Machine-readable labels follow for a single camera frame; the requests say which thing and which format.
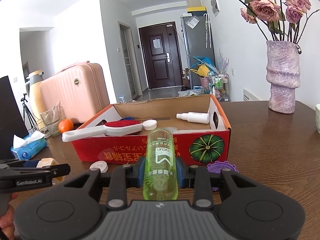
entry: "dark brown door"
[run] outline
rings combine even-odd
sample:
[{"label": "dark brown door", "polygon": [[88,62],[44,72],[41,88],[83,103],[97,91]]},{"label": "dark brown door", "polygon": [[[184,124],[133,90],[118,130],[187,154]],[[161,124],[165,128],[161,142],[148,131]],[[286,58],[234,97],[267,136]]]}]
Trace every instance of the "dark brown door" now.
[{"label": "dark brown door", "polygon": [[140,28],[149,88],[182,85],[181,60],[175,23]]}]

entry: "purple plastic lid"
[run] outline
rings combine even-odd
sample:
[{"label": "purple plastic lid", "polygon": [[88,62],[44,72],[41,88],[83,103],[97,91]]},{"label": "purple plastic lid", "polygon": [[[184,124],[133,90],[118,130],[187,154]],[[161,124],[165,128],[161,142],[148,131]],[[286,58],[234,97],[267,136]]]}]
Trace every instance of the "purple plastic lid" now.
[{"label": "purple plastic lid", "polygon": [[[236,166],[234,164],[227,162],[227,161],[225,161],[225,162],[216,161],[213,164],[208,164],[207,169],[209,172],[213,172],[213,173],[220,173],[220,171],[222,169],[231,169],[232,171],[238,172],[236,169]],[[218,189],[219,188],[217,188],[217,187],[213,187],[212,191],[217,191]]]}]

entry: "human hand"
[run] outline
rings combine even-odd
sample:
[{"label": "human hand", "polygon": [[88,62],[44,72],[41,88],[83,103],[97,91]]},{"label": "human hand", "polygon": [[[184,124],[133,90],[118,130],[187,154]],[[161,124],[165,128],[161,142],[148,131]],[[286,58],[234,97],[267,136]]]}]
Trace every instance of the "human hand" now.
[{"label": "human hand", "polygon": [[[14,200],[18,197],[18,193],[12,193],[10,197],[10,201]],[[13,224],[13,217],[14,217],[14,208],[9,205],[6,214],[0,217],[0,228],[2,232],[9,238],[9,240],[14,240],[14,224]]]}]

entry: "gray refrigerator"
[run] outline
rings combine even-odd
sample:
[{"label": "gray refrigerator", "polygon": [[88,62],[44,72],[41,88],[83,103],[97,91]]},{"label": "gray refrigerator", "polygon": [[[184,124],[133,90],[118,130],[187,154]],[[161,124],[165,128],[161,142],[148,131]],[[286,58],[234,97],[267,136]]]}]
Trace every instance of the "gray refrigerator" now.
[{"label": "gray refrigerator", "polygon": [[[205,17],[198,17],[200,21],[193,29],[186,24],[186,22],[191,18],[192,17],[181,17],[182,34],[184,44],[186,46],[188,68],[190,69],[192,65],[198,62],[193,57],[209,57],[215,65],[213,44],[210,48],[209,36],[208,47],[206,48],[205,45]],[[194,86],[201,86],[199,76],[191,71],[189,73],[191,89],[193,89]]]}]

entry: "tissue pack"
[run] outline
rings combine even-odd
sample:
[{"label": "tissue pack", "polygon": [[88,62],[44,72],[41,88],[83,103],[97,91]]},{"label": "tissue pack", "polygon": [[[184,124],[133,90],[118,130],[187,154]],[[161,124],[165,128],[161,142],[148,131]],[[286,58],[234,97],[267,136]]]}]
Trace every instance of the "tissue pack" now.
[{"label": "tissue pack", "polygon": [[[31,135],[26,136],[24,140],[27,140],[28,138],[30,138],[30,136]],[[41,139],[30,142],[27,145],[16,149],[13,149],[13,147],[11,147],[11,152],[13,153],[14,157],[19,160],[30,160],[46,146],[47,142],[45,141],[45,138],[42,137]]]}]

